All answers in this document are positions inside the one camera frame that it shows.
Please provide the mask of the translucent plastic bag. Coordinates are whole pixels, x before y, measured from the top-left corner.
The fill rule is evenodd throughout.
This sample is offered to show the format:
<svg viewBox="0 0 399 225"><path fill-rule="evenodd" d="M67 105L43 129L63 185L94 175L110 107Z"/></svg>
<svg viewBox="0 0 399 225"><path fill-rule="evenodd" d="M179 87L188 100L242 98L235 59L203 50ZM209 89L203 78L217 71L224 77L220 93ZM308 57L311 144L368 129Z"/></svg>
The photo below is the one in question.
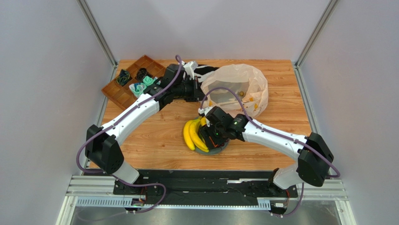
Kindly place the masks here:
<svg viewBox="0 0 399 225"><path fill-rule="evenodd" d="M247 114L258 117L268 105L268 80L254 66L231 64L222 66L201 83L204 94L208 94L202 107L218 106L232 116ZM245 97L237 92L245 91Z"/></svg>

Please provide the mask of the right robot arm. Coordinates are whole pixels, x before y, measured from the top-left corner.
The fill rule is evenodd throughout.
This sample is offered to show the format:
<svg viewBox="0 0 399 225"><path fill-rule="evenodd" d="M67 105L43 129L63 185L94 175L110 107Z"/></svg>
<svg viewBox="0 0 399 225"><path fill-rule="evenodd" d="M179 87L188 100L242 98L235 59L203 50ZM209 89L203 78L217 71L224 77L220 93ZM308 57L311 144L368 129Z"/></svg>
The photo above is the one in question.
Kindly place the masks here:
<svg viewBox="0 0 399 225"><path fill-rule="evenodd" d="M275 169L269 178L280 189L299 183L321 187L333 166L334 157L317 133L304 136L284 132L252 119L246 112L232 117L218 106L200 108L198 113L205 116L214 137L256 143L292 158L292 165Z"/></svg>

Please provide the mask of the wooden compartment tray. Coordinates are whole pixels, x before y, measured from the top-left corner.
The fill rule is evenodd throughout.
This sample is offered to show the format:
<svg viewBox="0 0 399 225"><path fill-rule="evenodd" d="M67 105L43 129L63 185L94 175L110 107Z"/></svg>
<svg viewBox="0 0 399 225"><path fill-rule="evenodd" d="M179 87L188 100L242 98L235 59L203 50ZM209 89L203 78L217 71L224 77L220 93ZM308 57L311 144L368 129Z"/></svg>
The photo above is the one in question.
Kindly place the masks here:
<svg viewBox="0 0 399 225"><path fill-rule="evenodd" d="M115 78L110 81L107 85L102 88L102 93L114 104L116 104L122 110L128 108L134 101L137 99L133 93L129 90L129 85L133 83L138 83L135 79L136 73L140 68L146 68L148 72L153 77L162 77L166 70L166 67L162 66L157 61L153 60L152 58L143 55L141 58L136 60L129 66L123 65L121 68L117 70L117 75L119 75L122 69L127 70L131 75L131 80L125 85L120 86L115 82Z"/></svg>

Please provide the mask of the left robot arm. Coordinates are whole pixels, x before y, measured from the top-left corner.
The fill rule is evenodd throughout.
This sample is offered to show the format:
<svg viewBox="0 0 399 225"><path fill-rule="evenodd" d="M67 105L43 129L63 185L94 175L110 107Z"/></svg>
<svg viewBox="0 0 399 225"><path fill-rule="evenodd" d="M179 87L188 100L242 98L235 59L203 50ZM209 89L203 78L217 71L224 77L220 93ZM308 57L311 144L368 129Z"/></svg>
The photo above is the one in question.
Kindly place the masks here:
<svg viewBox="0 0 399 225"><path fill-rule="evenodd" d="M120 148L122 143L141 123L174 99L187 102L201 100L204 97L201 83L205 78L205 75L186 71L181 65L171 64L166 68L164 76L146 87L143 94L119 116L101 127L89 127L87 140L81 149L99 167L97 172L134 184L140 173L125 161Z"/></svg>

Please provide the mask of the green orange mango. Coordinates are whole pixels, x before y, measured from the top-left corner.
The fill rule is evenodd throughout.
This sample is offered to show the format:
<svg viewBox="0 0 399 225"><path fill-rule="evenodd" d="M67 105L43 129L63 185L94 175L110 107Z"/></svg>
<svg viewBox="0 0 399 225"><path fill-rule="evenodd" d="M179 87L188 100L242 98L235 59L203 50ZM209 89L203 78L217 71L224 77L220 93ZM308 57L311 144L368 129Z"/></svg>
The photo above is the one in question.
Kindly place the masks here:
<svg viewBox="0 0 399 225"><path fill-rule="evenodd" d="M213 150L219 147L217 144L214 143L214 141L211 138L206 139L206 145L209 150Z"/></svg>

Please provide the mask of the black rolled sock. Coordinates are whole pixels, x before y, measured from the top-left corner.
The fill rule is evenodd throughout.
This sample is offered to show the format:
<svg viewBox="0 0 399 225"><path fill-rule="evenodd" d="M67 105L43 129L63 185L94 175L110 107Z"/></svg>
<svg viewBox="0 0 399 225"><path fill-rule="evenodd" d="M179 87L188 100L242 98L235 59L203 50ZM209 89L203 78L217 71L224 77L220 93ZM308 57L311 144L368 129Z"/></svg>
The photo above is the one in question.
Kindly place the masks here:
<svg viewBox="0 0 399 225"><path fill-rule="evenodd" d="M136 73L135 79L142 83L146 77L153 78L146 68L140 68Z"/></svg>

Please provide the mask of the yellow banana bunch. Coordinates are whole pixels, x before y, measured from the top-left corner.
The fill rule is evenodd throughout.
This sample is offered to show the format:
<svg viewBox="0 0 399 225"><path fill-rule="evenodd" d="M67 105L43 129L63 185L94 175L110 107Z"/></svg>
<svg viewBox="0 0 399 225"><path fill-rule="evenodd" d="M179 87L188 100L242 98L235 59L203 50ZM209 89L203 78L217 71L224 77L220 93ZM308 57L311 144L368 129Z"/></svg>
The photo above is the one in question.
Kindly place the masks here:
<svg viewBox="0 0 399 225"><path fill-rule="evenodd" d="M206 146L205 142L200 138L198 131L201 127L201 118L194 120L189 120L185 123L183 127L183 138L186 146L190 150L199 149L204 153L209 152L209 148Z"/></svg>

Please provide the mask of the yellow bell pepper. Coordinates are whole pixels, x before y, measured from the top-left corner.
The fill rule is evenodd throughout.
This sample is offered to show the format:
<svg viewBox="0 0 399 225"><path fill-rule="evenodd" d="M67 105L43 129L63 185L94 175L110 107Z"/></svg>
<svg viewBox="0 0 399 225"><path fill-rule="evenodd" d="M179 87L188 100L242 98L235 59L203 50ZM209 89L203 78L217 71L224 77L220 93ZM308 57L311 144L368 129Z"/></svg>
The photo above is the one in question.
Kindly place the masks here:
<svg viewBox="0 0 399 225"><path fill-rule="evenodd" d="M202 118L200 119L200 125L201 125L201 126L207 125L206 117L202 117Z"/></svg>

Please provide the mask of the teal rolled socks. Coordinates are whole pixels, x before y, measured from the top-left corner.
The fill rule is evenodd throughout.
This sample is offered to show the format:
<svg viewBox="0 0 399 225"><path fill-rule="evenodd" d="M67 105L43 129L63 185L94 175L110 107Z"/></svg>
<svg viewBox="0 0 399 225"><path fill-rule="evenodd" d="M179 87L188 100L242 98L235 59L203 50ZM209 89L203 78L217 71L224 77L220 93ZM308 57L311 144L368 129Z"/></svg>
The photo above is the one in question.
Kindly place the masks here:
<svg viewBox="0 0 399 225"><path fill-rule="evenodd" d="M153 84L157 79L158 77L145 76L141 82L130 84L129 90L136 98L138 98L143 94L144 90Z"/></svg>

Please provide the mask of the zebra striped towel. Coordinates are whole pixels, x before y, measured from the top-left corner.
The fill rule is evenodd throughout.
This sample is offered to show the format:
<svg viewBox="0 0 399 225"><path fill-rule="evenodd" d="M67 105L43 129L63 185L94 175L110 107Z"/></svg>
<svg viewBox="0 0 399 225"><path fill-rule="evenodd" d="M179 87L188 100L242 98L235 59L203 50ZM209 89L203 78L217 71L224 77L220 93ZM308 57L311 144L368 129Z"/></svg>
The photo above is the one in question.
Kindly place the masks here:
<svg viewBox="0 0 399 225"><path fill-rule="evenodd" d="M198 65L194 70L195 76L198 78L198 82L204 82L210 75L212 75L219 67L212 67L209 65Z"/></svg>

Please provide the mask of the dark rolled sock left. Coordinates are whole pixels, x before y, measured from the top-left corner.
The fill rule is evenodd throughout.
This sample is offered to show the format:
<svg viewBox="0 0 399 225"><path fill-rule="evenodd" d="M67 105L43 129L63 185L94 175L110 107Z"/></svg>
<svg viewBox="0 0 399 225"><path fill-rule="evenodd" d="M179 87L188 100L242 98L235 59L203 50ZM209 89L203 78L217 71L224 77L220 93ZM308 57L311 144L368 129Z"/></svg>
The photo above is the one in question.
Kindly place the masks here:
<svg viewBox="0 0 399 225"><path fill-rule="evenodd" d="M115 82L120 86L125 86L131 79L130 73L127 70L122 69L119 75L115 78Z"/></svg>

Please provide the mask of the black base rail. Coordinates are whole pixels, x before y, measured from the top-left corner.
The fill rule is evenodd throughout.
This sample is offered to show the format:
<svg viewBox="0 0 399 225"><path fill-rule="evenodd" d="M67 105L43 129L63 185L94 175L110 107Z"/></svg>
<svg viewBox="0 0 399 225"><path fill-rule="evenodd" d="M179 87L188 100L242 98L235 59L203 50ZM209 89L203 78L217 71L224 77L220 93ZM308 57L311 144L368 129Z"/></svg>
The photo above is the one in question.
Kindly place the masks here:
<svg viewBox="0 0 399 225"><path fill-rule="evenodd" d="M270 181L272 171L205 171L141 169L135 187L112 181L111 193L131 195L128 209L139 203L181 207L261 207L282 214L290 199L300 194L296 186L279 189Z"/></svg>

